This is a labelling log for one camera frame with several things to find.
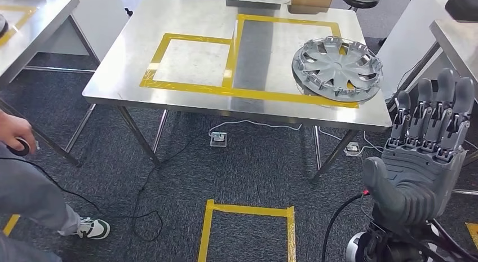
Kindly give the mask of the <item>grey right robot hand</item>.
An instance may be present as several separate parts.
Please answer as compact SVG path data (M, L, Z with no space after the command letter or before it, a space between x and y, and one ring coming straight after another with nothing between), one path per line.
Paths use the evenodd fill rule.
M400 225L418 225L440 216L450 200L466 150L475 101L472 79L450 68L418 82L415 103L406 91L380 157L363 163L362 178L378 211Z

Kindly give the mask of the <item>person's hand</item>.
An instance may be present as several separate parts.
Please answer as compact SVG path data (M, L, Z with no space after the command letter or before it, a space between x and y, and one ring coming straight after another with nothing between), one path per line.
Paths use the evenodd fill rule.
M25 146L17 140L18 137L26 141L30 154L36 151L36 140L30 123L23 118L7 114L1 110L1 142L12 149L24 150Z

